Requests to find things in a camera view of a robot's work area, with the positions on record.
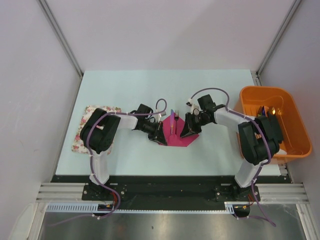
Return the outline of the pink paper napkin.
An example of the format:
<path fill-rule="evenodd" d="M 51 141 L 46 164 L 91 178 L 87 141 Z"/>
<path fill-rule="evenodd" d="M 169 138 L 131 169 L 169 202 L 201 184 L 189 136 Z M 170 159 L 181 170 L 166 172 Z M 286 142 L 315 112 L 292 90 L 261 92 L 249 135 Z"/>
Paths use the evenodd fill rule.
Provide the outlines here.
<path fill-rule="evenodd" d="M 177 130 L 176 124 L 173 125 L 173 132 L 171 133 L 171 117 L 166 117 L 163 121 L 163 133 L 167 145 L 170 147 L 188 147 L 192 142 L 194 142 L 198 137 L 199 134 L 194 134 L 191 136 L 187 136 L 184 138 L 180 137 L 182 133 L 183 127 L 185 125 L 185 121 L 179 117 L 177 121 Z"/>

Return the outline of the black fork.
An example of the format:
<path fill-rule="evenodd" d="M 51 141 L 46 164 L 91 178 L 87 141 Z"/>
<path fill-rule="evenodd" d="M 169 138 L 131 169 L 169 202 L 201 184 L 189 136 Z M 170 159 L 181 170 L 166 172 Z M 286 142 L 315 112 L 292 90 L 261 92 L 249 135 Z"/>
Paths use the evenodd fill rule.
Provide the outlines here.
<path fill-rule="evenodd" d="M 174 121 L 175 121 L 175 135 L 177 135 L 178 121 L 179 121 L 179 110 L 174 111 Z"/>

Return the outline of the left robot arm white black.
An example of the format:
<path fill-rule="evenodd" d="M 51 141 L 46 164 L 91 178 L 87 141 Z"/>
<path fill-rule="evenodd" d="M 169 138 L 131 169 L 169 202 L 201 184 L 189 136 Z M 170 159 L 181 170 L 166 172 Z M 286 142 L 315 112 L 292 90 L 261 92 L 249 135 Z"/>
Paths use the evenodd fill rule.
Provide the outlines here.
<path fill-rule="evenodd" d="M 105 200 L 111 193 L 111 188 L 105 184 L 110 178 L 106 155 L 111 149 L 117 130 L 141 131 L 147 134 L 150 141 L 166 146 L 163 122 L 157 117 L 152 120 L 153 116 L 160 114 L 144 104 L 131 112 L 107 112 L 101 108 L 94 110 L 80 132 L 80 139 L 89 153 L 89 179 L 95 184 L 93 194 L 98 199 Z"/>

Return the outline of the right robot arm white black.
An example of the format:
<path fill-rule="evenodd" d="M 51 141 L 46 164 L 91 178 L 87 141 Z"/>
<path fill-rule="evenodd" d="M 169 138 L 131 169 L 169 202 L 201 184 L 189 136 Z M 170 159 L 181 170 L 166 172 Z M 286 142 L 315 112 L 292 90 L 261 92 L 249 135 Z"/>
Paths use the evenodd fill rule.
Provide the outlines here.
<path fill-rule="evenodd" d="M 187 103 L 190 112 L 185 114 L 180 137 L 199 134 L 203 126 L 211 123 L 228 127 L 238 134 L 244 161 L 234 176 L 236 185 L 230 188 L 230 194 L 235 200 L 242 201 L 248 196 L 248 187 L 255 183 L 262 167 L 269 164 L 280 151 L 282 141 L 278 139 L 271 121 L 264 115 L 252 117 L 228 109 L 224 104 L 217 105 L 209 94 L 197 101 L 199 105 L 190 101 Z"/>

